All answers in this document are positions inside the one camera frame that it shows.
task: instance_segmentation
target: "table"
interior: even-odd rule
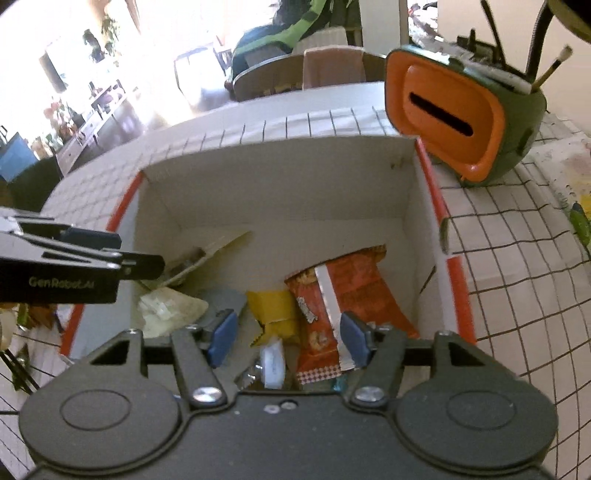
[[[44,213],[103,229],[136,172],[167,158],[297,136],[398,134],[387,120],[379,83],[253,100],[156,133],[156,139],[138,139],[66,177]],[[547,116],[538,142],[569,135],[562,122]],[[478,346],[555,401],[560,430],[545,465],[559,476],[578,469],[586,478],[591,474],[591,445],[585,440],[591,438],[589,259],[532,160],[489,187],[471,190],[462,189],[444,164],[434,161],[434,169],[452,217],[450,249],[464,262]],[[98,324],[87,327],[92,338]],[[59,342],[52,332],[34,335]],[[78,353],[89,347],[80,345]],[[37,362],[56,368],[48,371],[53,374],[59,370],[56,358],[50,346]],[[20,406],[22,400],[7,397],[1,382],[0,392]]]

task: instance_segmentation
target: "snack wrapper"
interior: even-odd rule
[[[247,291],[248,307],[261,325],[262,333],[251,345],[265,345],[274,336],[299,343],[300,316],[293,296],[287,291]]]
[[[390,324],[418,338],[379,273],[377,263],[385,255],[385,245],[364,248],[286,279],[306,318],[297,367],[301,384],[336,378],[355,367],[340,337],[340,317],[345,311],[354,312],[365,323]]]

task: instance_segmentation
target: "orange snack bag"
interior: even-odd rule
[[[286,279],[306,318],[297,368],[301,384],[339,377],[355,367],[340,338],[342,312],[354,312],[365,323],[376,326],[389,323],[418,338],[379,273],[377,263],[385,255],[385,245],[364,248]]]

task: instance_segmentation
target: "white wall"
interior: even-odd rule
[[[408,43],[407,0],[359,0],[359,9],[368,52],[387,55],[400,46],[401,38]]]
[[[489,0],[507,61],[525,69],[530,39],[541,0]],[[447,40],[468,35],[476,28],[479,39],[493,42],[479,0],[439,0],[439,31]],[[556,71],[542,88],[548,109],[568,116],[591,134],[591,45],[579,40],[553,19],[546,40],[540,73],[553,62],[565,44],[574,49],[573,57]]]

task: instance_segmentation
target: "yellow wrapper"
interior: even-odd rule
[[[251,345],[264,345],[274,336],[286,342],[300,343],[299,311],[289,291],[247,291],[246,298],[263,330]]]

